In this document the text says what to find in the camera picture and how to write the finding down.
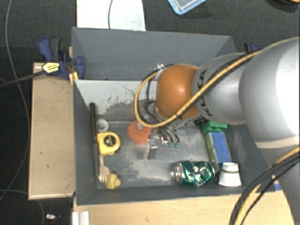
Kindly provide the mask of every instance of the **gray bin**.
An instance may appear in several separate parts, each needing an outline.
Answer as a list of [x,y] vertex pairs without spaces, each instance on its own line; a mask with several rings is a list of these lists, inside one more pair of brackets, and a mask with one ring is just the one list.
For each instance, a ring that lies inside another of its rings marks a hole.
[[[181,187],[170,175],[176,162],[209,160],[198,127],[180,128],[179,147],[159,146],[154,160],[147,159],[146,145],[135,144],[127,137],[127,126],[135,119],[136,88],[157,63],[200,66],[216,56],[235,53],[230,36],[73,28],[72,48],[73,57],[83,56],[86,62],[85,80],[74,83],[77,205],[236,194],[268,167],[247,127],[229,127],[225,135],[232,160],[240,165],[242,186],[220,187],[215,178],[203,187]],[[155,84],[150,94],[154,97]],[[99,116],[108,120],[110,130],[121,138],[120,150],[105,156],[105,165],[122,181],[115,191],[106,190],[94,174],[90,102],[96,103]]]

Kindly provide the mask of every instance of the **yellow tape measure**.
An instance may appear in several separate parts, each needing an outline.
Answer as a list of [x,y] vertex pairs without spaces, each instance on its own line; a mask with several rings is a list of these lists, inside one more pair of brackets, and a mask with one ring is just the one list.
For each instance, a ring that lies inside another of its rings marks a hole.
[[113,132],[98,133],[97,141],[102,156],[114,154],[121,146],[120,137]]

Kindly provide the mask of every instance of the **yellow cable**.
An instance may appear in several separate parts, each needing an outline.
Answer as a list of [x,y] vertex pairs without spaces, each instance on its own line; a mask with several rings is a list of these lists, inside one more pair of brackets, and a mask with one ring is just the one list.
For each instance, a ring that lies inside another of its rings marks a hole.
[[[293,148],[292,150],[290,150],[288,153],[284,154],[281,158],[279,158],[273,165],[269,166],[268,170],[270,170],[275,164],[278,164],[280,162],[282,162],[283,160],[286,160],[287,158],[297,154],[300,152],[300,146],[297,146],[295,148]],[[245,198],[244,202],[242,203],[241,207],[240,207],[240,210],[237,214],[237,217],[234,221],[234,225],[240,225],[241,222],[243,221],[246,213],[247,213],[247,209],[252,205],[253,201],[251,204],[250,203],[250,200],[254,197],[255,193],[257,192],[257,190],[259,189],[259,187],[261,186],[261,183],[258,184],[256,187],[254,187],[249,195]]]
[[156,124],[149,124],[144,122],[141,117],[139,116],[139,112],[138,112],[138,101],[139,101],[139,94],[140,91],[142,89],[142,87],[144,86],[144,84],[146,84],[150,79],[152,79],[158,72],[151,74],[150,76],[148,76],[138,87],[136,94],[135,94],[135,100],[134,100],[134,109],[135,109],[135,116],[136,119],[139,121],[139,123],[141,123],[143,126],[148,127],[148,128],[158,128],[158,127],[162,127],[165,126],[167,124],[169,124],[170,122],[173,122],[174,120],[176,120],[178,117],[180,117],[185,110],[190,107],[213,83],[215,83],[219,78],[221,78],[223,75],[225,75],[227,72],[233,70],[234,68],[236,68],[239,64],[243,63],[244,61],[252,58],[253,56],[255,56],[256,54],[258,54],[259,51],[257,52],[253,52],[251,54],[246,55],[245,57],[239,59],[238,61],[234,62],[233,64],[229,65],[228,67],[224,68],[222,71],[220,71],[219,73],[217,73],[215,76],[213,76],[185,105],[183,105],[183,107],[181,109],[179,109],[178,112],[176,112],[172,117],[160,122],[160,123],[156,123]]

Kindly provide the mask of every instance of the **crushed soda can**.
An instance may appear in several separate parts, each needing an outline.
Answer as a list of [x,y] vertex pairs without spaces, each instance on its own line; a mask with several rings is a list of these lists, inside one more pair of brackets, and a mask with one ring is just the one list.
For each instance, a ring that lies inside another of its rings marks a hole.
[[175,166],[175,177],[179,185],[200,187],[215,177],[215,170],[208,162],[178,162]]

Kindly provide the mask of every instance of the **wooden board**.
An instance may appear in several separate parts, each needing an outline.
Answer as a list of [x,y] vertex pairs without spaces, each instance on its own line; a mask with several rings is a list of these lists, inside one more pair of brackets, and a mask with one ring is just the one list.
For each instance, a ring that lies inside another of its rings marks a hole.
[[[34,64],[34,72],[42,63]],[[29,199],[70,197],[75,191],[72,87],[42,75],[33,79]]]
[[[74,211],[89,211],[90,225],[226,225],[238,195],[76,206]],[[244,225],[293,225],[282,191],[266,193],[252,209]]]

